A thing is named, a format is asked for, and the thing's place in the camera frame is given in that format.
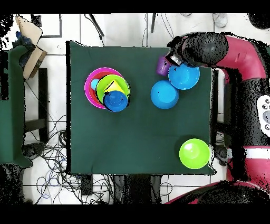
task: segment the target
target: green table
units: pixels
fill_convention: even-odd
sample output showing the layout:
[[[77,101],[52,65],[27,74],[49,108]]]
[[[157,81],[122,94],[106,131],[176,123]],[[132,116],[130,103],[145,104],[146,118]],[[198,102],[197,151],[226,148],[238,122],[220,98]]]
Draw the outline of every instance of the green table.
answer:
[[[156,74],[159,56],[168,48],[88,48],[70,42],[71,173],[83,174],[214,174],[208,165],[186,168],[179,149],[190,138],[209,144],[211,70],[181,91],[171,109],[157,108],[152,86],[168,80]],[[91,105],[84,93],[88,75],[100,67],[119,71],[131,87],[129,106],[112,113]]]

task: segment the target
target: purple mug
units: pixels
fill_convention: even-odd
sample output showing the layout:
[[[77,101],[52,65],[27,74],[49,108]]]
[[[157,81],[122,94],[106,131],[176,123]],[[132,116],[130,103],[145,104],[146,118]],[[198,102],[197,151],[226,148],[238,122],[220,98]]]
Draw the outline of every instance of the purple mug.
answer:
[[[157,66],[157,74],[160,74],[161,76],[166,76],[169,72],[171,63],[167,61],[165,56],[160,56],[158,60],[158,66]]]

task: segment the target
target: cardboard box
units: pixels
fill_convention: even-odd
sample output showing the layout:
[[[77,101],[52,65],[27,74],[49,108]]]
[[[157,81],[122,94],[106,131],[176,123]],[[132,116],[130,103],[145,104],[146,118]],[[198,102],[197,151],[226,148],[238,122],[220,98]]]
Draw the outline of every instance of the cardboard box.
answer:
[[[33,78],[38,71],[38,68],[40,67],[42,61],[44,60],[45,56],[47,55],[47,52],[40,49],[37,46],[38,41],[40,40],[40,37],[42,35],[42,30],[35,26],[33,23],[25,20],[24,18],[17,15],[15,17],[16,23],[18,24],[20,28],[20,32],[23,36],[30,38],[33,45],[35,45],[35,49],[32,52],[30,58],[28,59],[25,67],[24,67],[24,78],[28,79]]]

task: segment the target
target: floor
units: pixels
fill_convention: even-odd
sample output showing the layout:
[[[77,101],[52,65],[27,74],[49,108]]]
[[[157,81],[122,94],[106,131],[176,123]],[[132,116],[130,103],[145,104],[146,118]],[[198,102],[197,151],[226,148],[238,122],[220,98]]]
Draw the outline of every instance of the floor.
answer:
[[[169,33],[167,32],[162,18],[164,19],[168,30],[168,26],[165,14],[158,14],[155,23],[155,30],[153,33],[151,29],[152,14],[148,14],[148,43],[146,42],[146,33],[143,39],[143,32],[146,28],[145,14],[96,14],[95,18],[100,28],[105,34],[104,44],[105,46],[137,46],[142,47],[165,47],[171,40]],[[204,32],[221,32],[230,31],[236,35],[244,36],[261,40],[267,44],[270,44],[270,30],[258,30],[254,28],[247,17],[247,14],[228,14],[228,25],[219,29],[214,26],[211,14],[198,13],[191,14],[189,17],[184,17],[181,14],[166,14],[173,30],[174,36],[183,35],[189,32],[204,31]],[[30,15],[23,15],[24,18],[31,20]],[[44,35],[59,35],[59,21],[58,16],[55,14],[42,15],[42,29]],[[50,131],[54,127],[54,122],[59,120],[63,115],[66,115],[66,64],[65,64],[65,41],[72,40],[78,41],[88,46],[102,46],[102,42],[99,39],[98,33],[91,23],[84,17],[84,14],[62,14],[62,37],[61,38],[41,38],[38,46],[48,52],[45,57],[41,68],[48,69],[49,80],[49,127]],[[220,80],[223,80],[224,74],[220,72]],[[29,86],[38,95],[38,75],[33,79],[29,79]],[[219,86],[219,113],[223,113],[223,88]],[[25,85],[25,100],[26,100],[26,120],[38,118],[38,103],[34,94],[31,92],[28,85]],[[222,115],[218,115],[218,119],[222,120]],[[66,117],[62,117],[60,122],[56,125],[58,130],[66,128]],[[36,138],[38,138],[38,132],[34,132]],[[36,142],[34,136],[31,133],[26,134],[25,144]],[[50,144],[57,144],[57,139],[50,140]],[[167,196],[162,197],[162,203],[167,202],[183,193],[191,191],[202,185],[213,183],[219,180],[225,179],[226,169],[221,167],[217,160],[213,162],[213,167],[217,173],[213,176],[204,175],[164,175],[161,182],[169,182],[171,186],[163,184],[161,186],[161,195],[171,192]],[[44,184],[44,178],[48,176],[49,167],[42,158],[36,158],[33,161],[33,167],[25,170],[24,173],[24,193],[26,198],[37,201],[41,194],[42,185]],[[104,182],[102,175],[94,175],[94,179],[98,182],[94,185],[94,191],[100,191],[102,182]],[[51,195],[43,197],[38,202],[39,204],[80,204],[79,200],[74,194],[79,196],[79,190],[68,191],[62,189],[57,183],[53,183],[53,180],[47,187],[45,194]],[[109,194],[104,193],[102,199],[108,200]]]

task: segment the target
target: white sneaker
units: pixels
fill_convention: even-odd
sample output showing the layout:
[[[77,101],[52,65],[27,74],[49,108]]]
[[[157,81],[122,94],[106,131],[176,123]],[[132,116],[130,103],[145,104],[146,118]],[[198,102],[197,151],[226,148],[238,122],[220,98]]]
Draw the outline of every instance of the white sneaker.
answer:
[[[189,15],[191,15],[191,13],[180,13],[181,15],[183,15],[183,16],[189,16]]]
[[[224,28],[228,23],[227,13],[212,13],[214,23],[219,28]]]

